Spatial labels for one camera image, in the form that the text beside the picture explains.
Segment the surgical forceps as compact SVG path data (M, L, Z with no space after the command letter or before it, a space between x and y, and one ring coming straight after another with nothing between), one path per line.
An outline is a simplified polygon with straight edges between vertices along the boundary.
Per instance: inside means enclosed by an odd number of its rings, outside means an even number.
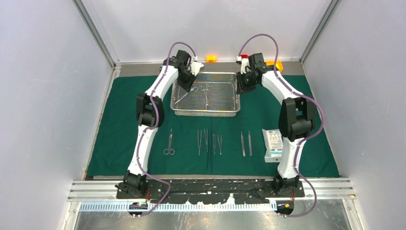
M207 110L207 107L208 107L208 91L209 91L208 83L206 84L205 87L202 88L202 91L204 92L204 96L205 96L205 109Z

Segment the thin steel tweezers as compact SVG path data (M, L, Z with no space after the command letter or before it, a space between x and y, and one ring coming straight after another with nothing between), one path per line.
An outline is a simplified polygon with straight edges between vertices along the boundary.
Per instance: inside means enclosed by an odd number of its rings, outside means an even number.
M217 136L217 141L218 141L218 146L219 146L219 153L222 155L222 136L218 135Z

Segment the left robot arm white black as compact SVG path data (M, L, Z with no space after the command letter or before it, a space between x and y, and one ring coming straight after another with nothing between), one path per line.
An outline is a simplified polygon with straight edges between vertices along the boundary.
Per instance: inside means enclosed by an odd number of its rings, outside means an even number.
M154 83L136 97L136 120L138 136L133 157L124 174L123 181L116 185L117 198L142 198L147 192L147 165L151 147L158 128L165 118L163 99L170 86L177 82L190 92L197 74L203 68L196 55L184 50L163 61L160 74Z

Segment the surgical scissors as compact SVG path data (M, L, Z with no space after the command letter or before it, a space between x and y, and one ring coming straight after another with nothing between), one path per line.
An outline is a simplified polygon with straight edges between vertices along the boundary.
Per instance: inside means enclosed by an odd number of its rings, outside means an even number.
M177 103L179 103L181 100L183 100L186 96L188 96L190 93L192 93L192 92L197 92L199 90L199 88L198 87L193 87L193 88L191 88L191 90L189 91L189 92L187 92L187 93L185 93L179 100L177 100L174 104L177 104Z

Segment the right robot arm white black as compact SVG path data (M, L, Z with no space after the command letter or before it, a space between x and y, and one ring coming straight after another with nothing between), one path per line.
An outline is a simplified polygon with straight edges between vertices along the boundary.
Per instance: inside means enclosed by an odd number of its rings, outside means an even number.
M316 106L282 76L274 65L267 65L262 53L239 55L237 94L261 85L281 104L278 128L282 135L282 158L273 178L272 188L278 196L287 196L299 184L299 161L303 146L316 126Z

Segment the long steel forceps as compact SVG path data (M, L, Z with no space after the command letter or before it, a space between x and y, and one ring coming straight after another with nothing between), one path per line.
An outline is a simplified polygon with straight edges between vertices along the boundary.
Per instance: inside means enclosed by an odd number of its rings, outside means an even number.
M201 143L202 143L202 130L197 130L197 144L198 144L198 155L201 155Z

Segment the metal mesh tray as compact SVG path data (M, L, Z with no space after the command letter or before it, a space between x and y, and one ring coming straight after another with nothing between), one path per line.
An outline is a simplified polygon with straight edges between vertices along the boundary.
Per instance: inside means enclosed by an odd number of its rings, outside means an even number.
M205 109L205 96L202 88L208 83L208 107ZM174 104L185 93L177 82L172 85L170 107L176 115L232 117L240 111L240 96L237 91L237 75L232 72L200 72L192 84L198 87L179 103Z

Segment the steel spatula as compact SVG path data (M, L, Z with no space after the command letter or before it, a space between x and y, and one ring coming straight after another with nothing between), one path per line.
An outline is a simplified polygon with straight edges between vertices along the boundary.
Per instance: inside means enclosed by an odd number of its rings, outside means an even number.
M205 137L206 152L208 152L208 143L209 143L208 129L204 130L204 137Z

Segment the white paper packet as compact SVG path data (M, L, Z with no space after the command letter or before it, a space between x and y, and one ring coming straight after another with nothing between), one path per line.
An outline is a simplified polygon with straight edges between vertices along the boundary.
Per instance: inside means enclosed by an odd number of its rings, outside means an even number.
M283 141L278 129L262 130L266 153L264 160L266 163L277 163L281 161Z

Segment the steel scissors blade pair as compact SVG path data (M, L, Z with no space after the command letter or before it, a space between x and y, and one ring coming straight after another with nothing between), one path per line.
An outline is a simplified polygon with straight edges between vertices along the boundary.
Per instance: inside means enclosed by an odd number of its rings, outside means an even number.
M173 140L173 129L171 129L170 133L169 133L168 147L163 150L164 155L174 155L175 154L175 150L172 148L172 140Z

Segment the steel scalpel handle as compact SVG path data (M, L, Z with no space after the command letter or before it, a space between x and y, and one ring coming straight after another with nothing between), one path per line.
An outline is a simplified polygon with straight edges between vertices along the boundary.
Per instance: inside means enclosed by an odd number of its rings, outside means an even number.
M252 156L252 141L250 131L248 132L248 146L249 146L249 155Z
M240 138L241 138L241 148L242 148L242 156L246 156L246 151L245 151L245 143L244 143L244 135L243 132L240 132Z

